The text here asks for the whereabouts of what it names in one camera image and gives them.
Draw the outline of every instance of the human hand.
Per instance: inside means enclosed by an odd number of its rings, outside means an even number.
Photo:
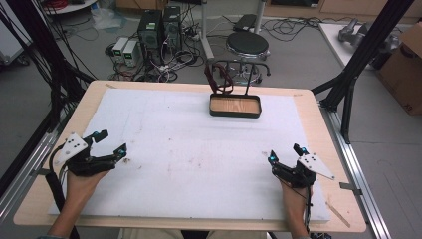
[[[304,224],[304,212],[307,204],[307,189],[291,188],[289,183],[282,180],[280,182],[283,188],[283,204],[288,219],[288,225],[292,233],[292,238],[309,236]]]
[[[97,173],[90,177],[76,176],[68,172],[68,188],[65,205],[57,217],[48,235],[67,238],[81,211],[96,190],[100,180],[108,174],[108,171]]]
[[[66,202],[87,202],[100,180],[108,174],[108,171],[99,172],[93,176],[76,176],[68,171],[68,188],[66,193]]]

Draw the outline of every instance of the person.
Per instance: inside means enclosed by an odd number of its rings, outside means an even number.
[[[68,172],[68,187],[65,205],[51,226],[47,235],[37,239],[63,239],[68,238],[78,220],[78,217],[88,200],[94,194],[98,183],[106,176],[106,172],[100,172],[91,177],[75,176]],[[310,239],[307,228],[304,224],[304,212],[306,201],[304,188],[292,189],[288,183],[282,182],[283,203],[286,208],[288,226],[293,239]]]

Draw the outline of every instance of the small container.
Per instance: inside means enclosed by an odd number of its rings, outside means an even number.
[[[253,118],[261,115],[258,96],[211,94],[210,115],[214,117]]]

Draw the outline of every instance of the wooden table frame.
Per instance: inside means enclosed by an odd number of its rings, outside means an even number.
[[[209,86],[206,85],[95,81],[90,84],[80,104],[73,113],[58,140],[58,145],[63,143],[67,135],[73,131],[79,135],[84,133],[102,100],[104,92],[107,89],[113,88],[211,93]],[[236,87],[234,93],[244,94],[245,88]],[[348,179],[314,94],[309,90],[276,88],[251,88],[249,94],[292,96],[301,118],[309,149],[316,152],[335,175],[334,181],[322,176],[318,178],[331,220],[324,224],[312,223],[310,225],[311,230],[314,232],[363,232],[366,229],[366,225],[353,192],[339,187],[340,182],[348,183]],[[19,225],[52,225],[56,219],[56,216],[48,214],[48,209],[52,202],[53,196],[45,178],[38,176],[15,214],[14,222]],[[285,221],[274,220],[81,216],[77,225],[196,230],[288,231]]]

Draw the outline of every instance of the gray floor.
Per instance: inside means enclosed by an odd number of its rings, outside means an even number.
[[[87,20],[88,12],[64,16],[64,23]],[[213,20],[212,24],[224,22]],[[98,30],[89,23],[79,25],[78,36],[69,39],[72,49],[99,78],[113,73],[105,48],[119,36],[132,35],[137,21],[123,21],[121,29]],[[230,29],[221,24],[219,29]],[[272,70],[257,87],[312,89],[341,71],[341,65],[322,33],[305,28],[290,42],[278,41],[262,32],[270,43],[267,64]],[[210,38],[216,58],[229,56],[224,40]],[[58,42],[64,49],[63,42]],[[207,84],[203,67],[179,72],[175,83]],[[326,93],[317,95],[323,99]],[[33,65],[12,65],[0,72],[0,174],[22,149],[50,108],[49,88]],[[420,155],[422,153],[422,117],[409,116],[375,77],[365,71],[355,86],[351,115],[350,139],[392,238],[420,238],[422,235],[422,187]],[[26,227],[13,223],[16,207],[0,226],[0,238],[34,238],[47,227]],[[117,238],[118,229],[82,228],[82,238]],[[370,229],[364,233],[330,233],[333,238],[373,238]],[[283,238],[285,233],[278,234]]]

